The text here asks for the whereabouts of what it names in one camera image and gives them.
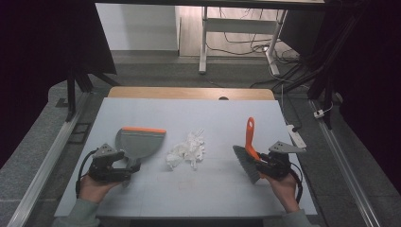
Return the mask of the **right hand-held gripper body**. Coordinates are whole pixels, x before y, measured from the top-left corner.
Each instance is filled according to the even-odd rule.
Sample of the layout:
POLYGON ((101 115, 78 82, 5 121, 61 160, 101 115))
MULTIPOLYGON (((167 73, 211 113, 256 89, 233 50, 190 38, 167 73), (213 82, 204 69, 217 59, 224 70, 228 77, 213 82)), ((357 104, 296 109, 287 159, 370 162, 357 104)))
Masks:
POLYGON ((262 160, 262 170, 267 176, 281 180, 292 172, 290 153, 304 153, 304 148, 298 148, 285 142, 277 141, 269 147, 270 161, 262 160))

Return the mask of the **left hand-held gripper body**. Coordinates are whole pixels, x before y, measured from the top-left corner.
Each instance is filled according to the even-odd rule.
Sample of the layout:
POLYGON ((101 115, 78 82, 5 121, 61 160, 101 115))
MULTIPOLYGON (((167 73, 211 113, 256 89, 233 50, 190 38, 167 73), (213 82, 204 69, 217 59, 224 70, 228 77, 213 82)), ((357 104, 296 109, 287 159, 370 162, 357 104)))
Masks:
POLYGON ((123 151, 117 151, 108 144, 98 148, 90 164, 88 175, 100 183, 122 182, 123 174, 132 174, 126 168, 114 168, 113 163, 122 160, 125 157, 123 151))

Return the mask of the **orange brush with grey bristles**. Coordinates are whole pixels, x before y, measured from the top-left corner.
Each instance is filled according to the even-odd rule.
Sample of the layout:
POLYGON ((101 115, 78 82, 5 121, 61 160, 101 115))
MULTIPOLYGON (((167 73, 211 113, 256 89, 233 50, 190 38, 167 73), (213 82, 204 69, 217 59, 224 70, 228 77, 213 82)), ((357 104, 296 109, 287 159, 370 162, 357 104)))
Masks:
POLYGON ((254 119, 249 117, 246 125, 245 146, 233 146, 233 150, 251 183, 255 184, 260 179, 260 174, 255 166, 255 162, 259 161, 260 157, 253 147, 253 133, 254 119))

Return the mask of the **grey dustpan with orange edge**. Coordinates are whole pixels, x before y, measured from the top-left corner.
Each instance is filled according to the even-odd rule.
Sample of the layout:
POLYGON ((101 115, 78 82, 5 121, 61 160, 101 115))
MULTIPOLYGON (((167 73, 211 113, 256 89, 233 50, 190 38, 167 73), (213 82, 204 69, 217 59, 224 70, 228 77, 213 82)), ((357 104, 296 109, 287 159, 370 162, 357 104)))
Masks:
POLYGON ((166 130, 123 127, 115 137, 115 148, 125 153, 126 160, 141 164, 143 158, 154 154, 163 144, 166 130))

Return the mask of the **pile of white tissue paper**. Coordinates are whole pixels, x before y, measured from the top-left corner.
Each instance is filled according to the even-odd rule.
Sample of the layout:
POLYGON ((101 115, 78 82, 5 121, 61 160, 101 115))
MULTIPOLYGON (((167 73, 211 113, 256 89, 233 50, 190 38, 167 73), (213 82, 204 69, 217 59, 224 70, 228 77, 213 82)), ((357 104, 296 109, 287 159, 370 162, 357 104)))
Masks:
POLYGON ((166 155, 165 162, 174 169, 182 162, 190 164, 193 170, 198 169, 198 162, 203 160, 205 153, 205 142, 203 137, 204 129, 191 131, 186 139, 176 144, 166 155))

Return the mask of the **person's left hand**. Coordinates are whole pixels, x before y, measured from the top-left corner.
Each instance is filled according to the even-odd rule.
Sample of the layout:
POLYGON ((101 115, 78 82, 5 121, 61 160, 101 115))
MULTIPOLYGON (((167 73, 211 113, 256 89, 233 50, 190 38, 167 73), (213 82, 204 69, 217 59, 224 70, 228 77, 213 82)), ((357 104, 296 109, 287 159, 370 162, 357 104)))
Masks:
POLYGON ((78 197, 82 200, 101 203, 107 193, 117 185, 119 183, 100 183, 93 180, 90 176, 84 176, 80 180, 78 197))

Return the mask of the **person's right hand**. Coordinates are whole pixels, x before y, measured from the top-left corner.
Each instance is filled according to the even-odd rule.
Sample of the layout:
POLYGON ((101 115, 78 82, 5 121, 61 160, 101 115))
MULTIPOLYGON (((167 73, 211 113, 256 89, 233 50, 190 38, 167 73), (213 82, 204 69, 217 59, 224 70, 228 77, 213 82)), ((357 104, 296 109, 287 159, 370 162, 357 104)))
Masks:
POLYGON ((294 213, 300 210, 295 198, 296 181, 290 174, 281 180, 275 180, 269 176, 266 179, 269 181, 274 195, 287 213, 294 213))

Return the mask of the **white power strip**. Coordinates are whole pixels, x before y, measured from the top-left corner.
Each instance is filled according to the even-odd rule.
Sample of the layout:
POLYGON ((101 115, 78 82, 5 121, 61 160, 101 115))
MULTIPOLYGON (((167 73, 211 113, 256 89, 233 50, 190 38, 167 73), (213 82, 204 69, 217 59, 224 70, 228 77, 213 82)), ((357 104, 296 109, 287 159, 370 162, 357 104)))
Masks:
POLYGON ((301 137, 300 133, 295 131, 293 125, 287 125, 288 134, 293 142, 293 144, 298 148, 306 148, 306 143, 301 137))

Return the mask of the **wooden table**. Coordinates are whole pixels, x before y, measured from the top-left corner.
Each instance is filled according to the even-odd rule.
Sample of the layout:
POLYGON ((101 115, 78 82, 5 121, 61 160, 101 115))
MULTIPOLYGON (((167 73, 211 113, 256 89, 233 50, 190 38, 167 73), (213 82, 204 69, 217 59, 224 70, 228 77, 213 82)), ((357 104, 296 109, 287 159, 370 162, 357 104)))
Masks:
POLYGON ((184 88, 184 87, 129 87, 115 86, 108 97, 211 99, 211 100, 274 100, 270 89, 244 88, 184 88))

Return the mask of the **black curtain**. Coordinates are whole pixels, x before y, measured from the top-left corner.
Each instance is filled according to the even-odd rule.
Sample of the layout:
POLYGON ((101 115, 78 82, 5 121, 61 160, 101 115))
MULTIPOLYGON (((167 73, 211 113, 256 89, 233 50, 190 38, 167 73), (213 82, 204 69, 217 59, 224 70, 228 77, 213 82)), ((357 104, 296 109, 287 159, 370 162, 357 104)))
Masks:
POLYGON ((0 167, 70 75, 116 72, 96 0, 0 0, 0 167))
POLYGON ((324 0, 326 10, 291 10, 281 39, 312 70, 343 41, 334 62, 318 75, 340 93, 340 113, 401 194, 401 0, 324 0))

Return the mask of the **aluminium rail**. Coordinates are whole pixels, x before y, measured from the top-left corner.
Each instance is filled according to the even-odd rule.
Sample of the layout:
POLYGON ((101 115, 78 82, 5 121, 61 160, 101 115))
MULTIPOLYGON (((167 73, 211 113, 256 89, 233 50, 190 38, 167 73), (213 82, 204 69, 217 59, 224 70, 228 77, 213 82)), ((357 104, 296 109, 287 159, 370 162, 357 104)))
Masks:
POLYGON ((39 167, 35 177, 31 181, 26 193, 20 200, 13 216, 11 217, 7 227, 24 227, 44 186, 51 175, 53 168, 59 160, 61 153, 70 137, 78 119, 83 113, 85 104, 87 103, 90 93, 82 93, 78 99, 76 113, 70 121, 65 121, 55 138, 52 146, 47 152, 44 160, 39 167))
POLYGON ((338 141, 335 133, 330 130, 323 118, 316 118, 321 131, 323 133, 324 139, 328 144, 334 159, 336 160, 337 166, 345 180, 347 187, 354 198, 357 208, 366 224, 367 227, 382 227, 379 218, 370 203, 368 196, 366 195, 364 189, 362 188, 357 176, 352 169, 350 163, 348 162, 343 149, 338 141))

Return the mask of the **white metal desk frame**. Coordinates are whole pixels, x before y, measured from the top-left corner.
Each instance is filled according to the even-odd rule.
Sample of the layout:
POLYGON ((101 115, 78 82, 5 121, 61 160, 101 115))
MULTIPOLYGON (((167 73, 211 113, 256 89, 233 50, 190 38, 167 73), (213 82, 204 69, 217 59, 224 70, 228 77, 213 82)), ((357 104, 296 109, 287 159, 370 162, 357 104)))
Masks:
POLYGON ((270 35, 271 40, 268 47, 263 47, 262 51, 266 56, 269 64, 270 72, 274 76, 279 76, 280 72, 276 64, 276 60, 273 57, 273 52, 275 50, 275 45, 278 42, 278 37, 282 29, 287 12, 284 9, 278 9, 276 11, 277 18, 274 21, 264 21, 262 19, 234 19, 234 18, 224 18, 220 16, 209 17, 208 7, 202 8, 202 31, 201 31, 201 46, 200 46, 200 64, 199 73, 204 75, 206 73, 207 65, 207 34, 209 32, 217 33, 234 33, 234 34, 264 34, 270 35))

